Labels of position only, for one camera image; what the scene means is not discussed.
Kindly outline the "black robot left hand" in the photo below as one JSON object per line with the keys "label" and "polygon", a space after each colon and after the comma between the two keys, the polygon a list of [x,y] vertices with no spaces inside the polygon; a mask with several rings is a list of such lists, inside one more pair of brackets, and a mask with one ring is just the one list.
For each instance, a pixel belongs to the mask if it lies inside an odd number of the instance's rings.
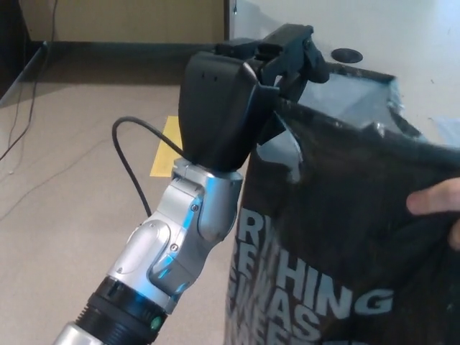
{"label": "black robot left hand", "polygon": [[237,38],[193,55],[180,87],[183,156],[212,171],[238,170],[277,102],[300,99],[329,68],[313,27],[284,24],[262,40]]}

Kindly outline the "person's bare hand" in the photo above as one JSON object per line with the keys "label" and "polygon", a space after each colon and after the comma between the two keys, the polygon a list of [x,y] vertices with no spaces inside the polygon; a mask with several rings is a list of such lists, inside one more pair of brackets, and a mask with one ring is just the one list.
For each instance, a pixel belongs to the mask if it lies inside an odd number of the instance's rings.
{"label": "person's bare hand", "polygon": [[413,215],[459,212],[459,178],[452,178],[432,187],[411,193],[406,206]]}

